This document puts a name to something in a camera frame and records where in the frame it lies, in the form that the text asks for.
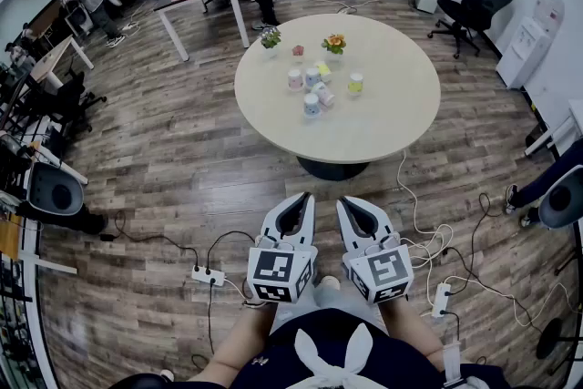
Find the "black cable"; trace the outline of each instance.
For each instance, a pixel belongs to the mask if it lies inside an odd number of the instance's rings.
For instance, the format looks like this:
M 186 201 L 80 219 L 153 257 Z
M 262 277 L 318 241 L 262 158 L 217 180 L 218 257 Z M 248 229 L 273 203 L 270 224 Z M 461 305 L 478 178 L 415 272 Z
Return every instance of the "black cable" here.
M 462 260 L 462 264 L 464 265 L 464 269 L 465 269 L 465 270 L 467 271 L 467 273 L 469 274 L 469 275 L 468 275 L 468 277 L 467 277 L 467 279 L 466 279 L 466 282 L 465 282 L 465 284 L 466 284 L 466 285 L 468 284 L 468 282 L 469 282 L 470 278 L 471 278 L 472 276 L 474 276 L 474 277 L 476 278 L 477 282 L 478 282 L 478 283 L 479 283 L 479 284 L 480 284 L 482 287 L 484 287 L 485 289 L 488 289 L 488 290 L 490 290 L 490 291 L 492 291 L 492 292 L 499 293 L 501 297 L 503 297 L 503 298 L 506 298 L 506 299 L 508 299 L 508 300 L 512 300 L 513 302 L 516 302 L 516 303 L 517 303 L 517 305 L 518 305 L 520 308 L 522 308 L 522 310 L 523 310 L 523 311 L 524 311 L 524 312 L 527 314 L 528 323 L 530 324 L 530 326 L 532 326 L 534 329 L 536 329 L 537 331 L 539 331 L 541 334 L 543 333 L 543 332 L 540 330 L 540 328 L 538 328 L 537 326 L 535 326 L 535 325 L 533 324 L 533 322 L 532 322 L 532 318 L 530 317 L 530 313 L 529 313 L 529 312 L 528 312 L 528 310 L 527 310 L 527 309 L 526 309 L 526 308 L 525 308 L 525 307 L 522 305 L 522 303 L 521 303 L 521 302 L 519 302 L 519 301 L 518 301 L 516 298 L 506 297 L 504 293 L 502 293 L 501 291 L 499 291 L 499 290 L 495 289 L 494 287 L 490 287 L 489 285 L 485 285 L 485 284 L 484 284 L 482 281 L 480 281 L 480 278 L 479 278 L 479 277 L 477 277 L 477 275 L 476 275 L 476 274 L 475 274 L 473 271 L 470 271 L 469 269 L 467 269 L 467 266 L 465 266 L 464 257 L 462 256 L 462 253 L 460 253 L 460 252 L 459 252 L 459 250 L 458 250 L 457 248 L 454 248 L 454 247 L 447 247 L 447 248 L 444 250 L 444 254 L 446 254 L 448 250 L 453 250 L 453 251 L 455 251 L 455 252 L 458 254 L 458 256 L 459 256 L 460 260 Z M 455 293 L 447 293 L 446 295 L 447 295 L 447 296 L 451 296 L 451 295 L 455 295 Z
M 488 201 L 488 206 L 487 208 L 484 207 L 484 204 L 482 204 L 482 197 L 486 197 L 486 200 Z M 492 207 L 491 203 L 490 203 L 490 198 L 488 197 L 488 195 L 486 193 L 480 193 L 480 195 L 478 196 L 478 202 L 480 203 L 480 208 L 482 208 L 482 211 L 484 212 L 484 214 L 482 215 L 482 217 L 480 218 L 480 220 L 477 222 L 476 226 L 474 227 L 474 231 L 472 231 L 472 260 L 470 261 L 470 269 L 466 269 L 468 271 L 468 276 L 467 279 L 465 280 L 465 284 L 464 287 L 462 287 L 459 291 L 457 292 L 453 292 L 450 293 L 451 295 L 457 295 L 460 292 L 463 292 L 465 290 L 465 287 L 467 287 L 467 284 L 469 283 L 469 280 L 471 279 L 472 275 L 474 275 L 476 278 L 477 276 L 473 273 L 474 270 L 474 256 L 475 256 L 475 251 L 474 251 L 474 237 L 476 236 L 476 232 L 478 227 L 480 227 L 480 224 L 482 223 L 482 220 L 484 220 L 486 217 L 489 218 L 497 218 L 498 216 L 502 215 L 502 213 L 500 214 L 490 214 L 490 208 Z
M 209 364 L 209 359 L 208 359 L 206 356 L 204 356 L 204 355 L 201 355 L 200 353 L 193 353 L 193 354 L 190 356 L 190 360 L 192 361 L 192 364 L 194 364 L 194 366 L 196 367 L 196 369 L 197 369 L 197 370 L 199 370 L 199 371 L 202 371 L 202 370 L 204 370 L 204 368 L 203 368 L 203 367 L 201 367 L 201 366 L 199 366 L 199 364 L 198 364 L 198 363 L 196 363 L 196 362 L 194 361 L 194 357 L 197 357 L 197 358 L 200 358 L 200 359 L 204 360 L 204 362 L 205 362 L 205 366 L 206 366 L 207 364 Z
M 457 319 L 457 340 L 459 341 L 459 316 L 454 312 L 447 312 L 446 310 L 442 310 L 441 314 L 452 314 Z
M 212 251 L 212 249 L 215 247 L 215 245 L 217 243 L 219 243 L 219 241 L 225 237 L 227 237 L 228 235 L 231 235 L 233 233 L 240 233 L 242 235 L 245 235 L 249 240 L 251 240 L 253 243 L 255 243 L 255 239 L 253 239 L 253 237 L 251 237 L 251 235 L 247 232 L 244 232 L 242 230 L 231 230 L 228 231 L 227 233 L 223 233 L 220 237 L 218 237 L 215 242 L 210 246 L 209 251 L 207 251 L 207 269 L 209 268 L 209 264 L 210 264 L 210 252 Z
M 120 214 L 121 214 L 121 219 L 123 220 L 123 223 L 121 224 L 121 227 L 118 226 L 118 219 L 120 218 Z M 169 241 L 170 243 L 172 243 L 172 245 L 174 245 L 176 248 L 178 248 L 179 250 L 190 250 L 190 251 L 194 251 L 194 254 L 196 255 L 196 263 L 195 263 L 195 267 L 199 267 L 199 253 L 193 248 L 193 247 L 183 247 L 181 245 L 178 245 L 174 240 L 169 239 L 166 235 L 162 235 L 162 234 L 157 234 L 157 235 L 150 235 L 149 237 L 145 237 L 143 239 L 136 239 L 134 237 L 132 237 L 131 235 L 127 234 L 124 232 L 124 227 L 126 227 L 126 212 L 123 210 L 119 210 L 116 213 L 116 217 L 114 218 L 114 223 L 116 224 L 116 229 L 118 229 L 118 236 L 114 237 L 114 239 L 118 239 L 121 235 L 125 235 L 126 237 L 128 237 L 131 241 L 133 241 L 134 243 L 141 243 L 142 241 L 150 241 L 150 240 L 155 240 L 155 239 L 164 239 L 166 241 Z
M 210 306 L 212 305 L 212 284 L 215 282 L 214 279 L 210 280 L 210 293 L 209 293 L 209 312 L 208 312 L 208 316 L 209 316 L 209 343 L 210 343 L 210 352 L 214 355 L 215 354 L 215 349 L 214 349 L 214 345 L 212 344 L 212 334 L 210 332 Z

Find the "paper cup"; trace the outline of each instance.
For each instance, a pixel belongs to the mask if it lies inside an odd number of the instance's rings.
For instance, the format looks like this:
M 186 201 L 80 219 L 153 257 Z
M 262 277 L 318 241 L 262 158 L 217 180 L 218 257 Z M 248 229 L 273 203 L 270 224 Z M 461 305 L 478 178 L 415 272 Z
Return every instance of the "paper cup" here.
M 321 113 L 320 106 L 318 106 L 318 97 L 313 93 L 305 95 L 303 98 L 303 115 L 306 118 L 317 118 Z
M 351 96 L 360 96 L 363 93 L 363 75 L 360 73 L 351 73 L 350 82 L 348 83 L 348 93 Z
M 313 86 L 312 93 L 314 93 L 320 102 L 326 107 L 329 107 L 334 103 L 334 94 L 332 94 L 332 91 L 322 81 Z
M 318 68 L 308 68 L 306 70 L 306 89 L 311 90 L 312 87 L 322 81 L 320 78 L 320 71 Z
M 302 72 L 293 68 L 288 72 L 288 89 L 293 92 L 303 90 Z

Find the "small potted plant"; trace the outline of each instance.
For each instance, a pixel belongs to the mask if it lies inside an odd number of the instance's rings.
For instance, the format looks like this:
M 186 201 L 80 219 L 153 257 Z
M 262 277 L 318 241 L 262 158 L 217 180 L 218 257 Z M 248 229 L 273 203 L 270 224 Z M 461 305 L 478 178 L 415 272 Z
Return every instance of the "small potted plant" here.
M 281 42 L 281 33 L 277 28 L 266 29 L 261 33 L 261 45 L 267 58 L 277 56 L 278 44 Z
M 303 46 L 297 45 L 291 50 L 293 54 L 293 60 L 296 64 L 303 63 Z
M 331 35 L 324 39 L 322 47 L 326 49 L 326 59 L 332 62 L 340 62 L 342 59 L 346 41 L 344 35 Z

